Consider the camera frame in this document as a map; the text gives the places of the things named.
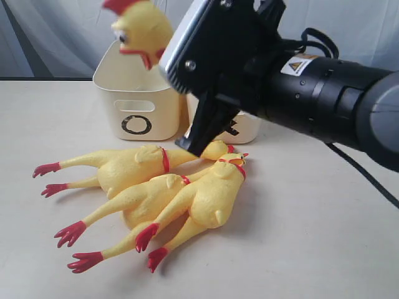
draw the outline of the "white storage bin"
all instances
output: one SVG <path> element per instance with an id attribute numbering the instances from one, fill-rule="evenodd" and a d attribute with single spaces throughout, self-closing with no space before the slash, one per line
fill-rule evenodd
<path id="1" fill-rule="evenodd" d="M 160 75 L 147 71 L 139 55 L 119 53 L 115 41 L 94 73 L 113 133 L 124 140 L 165 140 L 178 130 L 179 94 Z"/>
<path id="2" fill-rule="evenodd" d="M 195 111 L 198 106 L 198 99 L 192 95 L 187 95 L 188 118 L 190 124 L 193 122 Z M 239 112 L 234 118 L 234 123 L 228 131 L 223 132 L 215 139 L 223 140 L 229 144 L 243 144 L 254 140 L 259 133 L 262 120 L 246 112 Z"/>

